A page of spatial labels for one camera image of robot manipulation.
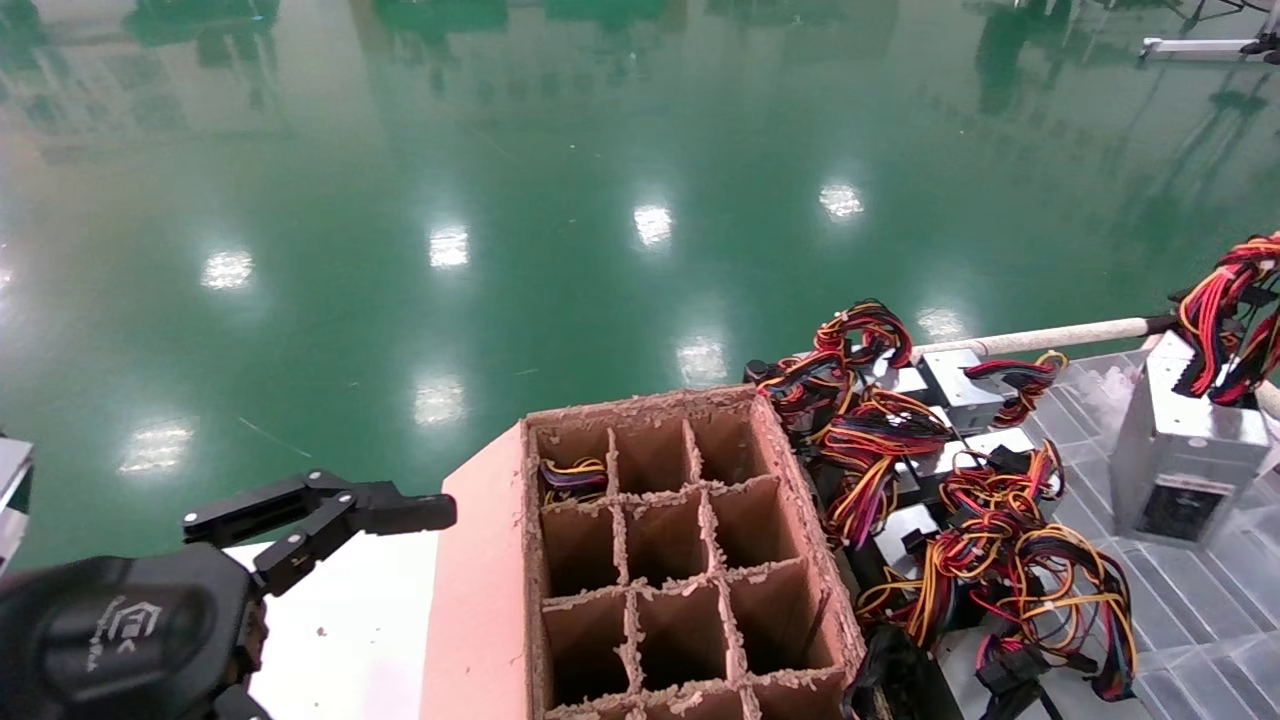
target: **green epoxy floor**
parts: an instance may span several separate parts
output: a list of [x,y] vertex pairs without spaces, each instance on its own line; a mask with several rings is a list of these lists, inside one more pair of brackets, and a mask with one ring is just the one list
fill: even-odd
[[316,465],[426,492],[525,413],[733,380],[864,296],[922,342],[1151,313],[1277,224],[1280,81],[1138,67],[1164,8],[0,8],[27,566]]

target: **cardboard divider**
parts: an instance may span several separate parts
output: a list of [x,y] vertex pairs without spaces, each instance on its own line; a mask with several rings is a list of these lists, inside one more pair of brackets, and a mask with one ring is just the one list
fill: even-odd
[[690,418],[704,480],[732,486],[769,471],[751,433],[749,407]]
[[605,430],[605,437],[609,445],[604,454],[604,469],[609,474],[609,486],[604,495],[605,497],[613,497],[622,492],[622,480],[618,478],[618,434],[613,432],[613,428],[609,428]]
[[626,564],[631,582],[658,588],[707,571],[710,559],[698,520],[701,492],[690,488],[669,503],[626,507]]
[[618,492],[644,495],[677,491],[689,475],[684,419],[680,415],[646,418],[635,427],[617,424]]
[[584,457],[591,457],[608,464],[612,438],[603,424],[564,424],[557,427],[538,427],[531,432],[534,441],[534,473],[538,483],[538,497],[547,496],[547,482],[541,477],[543,460],[554,465],[568,466]]
[[742,694],[724,687],[719,691],[699,692],[696,702],[659,702],[644,708],[645,720],[748,720],[742,710]]
[[724,578],[716,578],[716,606],[719,610],[721,623],[724,626],[724,678],[735,687],[748,678],[746,651],[742,650],[742,633],[737,629],[737,620],[733,618],[733,609],[728,602],[728,583]]
[[614,564],[614,507],[557,505],[541,511],[550,597],[577,594],[621,582]]
[[626,594],[595,597],[543,611],[550,652],[550,705],[579,705],[630,688],[622,648]]
[[685,445],[685,484],[701,482],[703,454],[698,451],[698,438],[689,420],[680,421],[680,432]]
[[778,478],[765,475],[710,492],[716,543],[726,568],[754,568],[799,556],[782,516],[778,484]]
[[[746,666],[754,675],[777,670],[810,670],[836,664],[823,625],[831,619],[828,602],[815,601],[804,562],[745,577],[730,584],[730,607],[742,633]],[[822,592],[845,592],[824,588]]]
[[771,682],[755,685],[760,720],[844,720],[844,673],[831,673],[806,683]]
[[690,680],[724,678],[728,646],[718,598],[719,593],[710,585],[686,593],[639,597],[644,689],[660,691]]

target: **white surface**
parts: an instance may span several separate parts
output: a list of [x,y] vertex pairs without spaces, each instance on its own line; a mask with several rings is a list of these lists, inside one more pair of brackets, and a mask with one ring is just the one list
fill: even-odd
[[[417,720],[435,533],[360,534],[283,597],[250,694],[273,720]],[[227,551],[252,568],[268,543]]]

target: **power supply unit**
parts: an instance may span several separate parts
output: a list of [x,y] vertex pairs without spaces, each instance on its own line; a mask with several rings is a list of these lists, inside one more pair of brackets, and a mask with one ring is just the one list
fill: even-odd
[[1207,547],[1253,482],[1270,439],[1261,411],[1174,392],[1188,352],[1166,336],[1143,364],[1111,455],[1115,532]]

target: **white pipe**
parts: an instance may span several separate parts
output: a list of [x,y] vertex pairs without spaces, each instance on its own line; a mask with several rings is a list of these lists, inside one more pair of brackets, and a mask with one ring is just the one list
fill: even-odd
[[[1033,350],[1051,350],[1055,347],[1068,347],[1071,345],[1084,345],[1088,342],[1103,342],[1108,340],[1139,338],[1161,332],[1160,319],[1156,318],[1125,318],[1123,320],[1103,320],[1101,323],[1085,323],[1083,325],[1062,325],[1060,328],[1046,328],[1043,331],[1028,331],[1024,333],[995,334],[972,340],[956,340],[951,342],[936,342],[933,345],[920,345],[911,352],[911,360],[919,360],[925,352],[940,350],[961,350],[968,347],[979,357],[987,355],[1006,355],[1010,352],[1029,352]],[[1280,388],[1263,380],[1253,392],[1258,398],[1258,407],[1267,415],[1280,420]]]

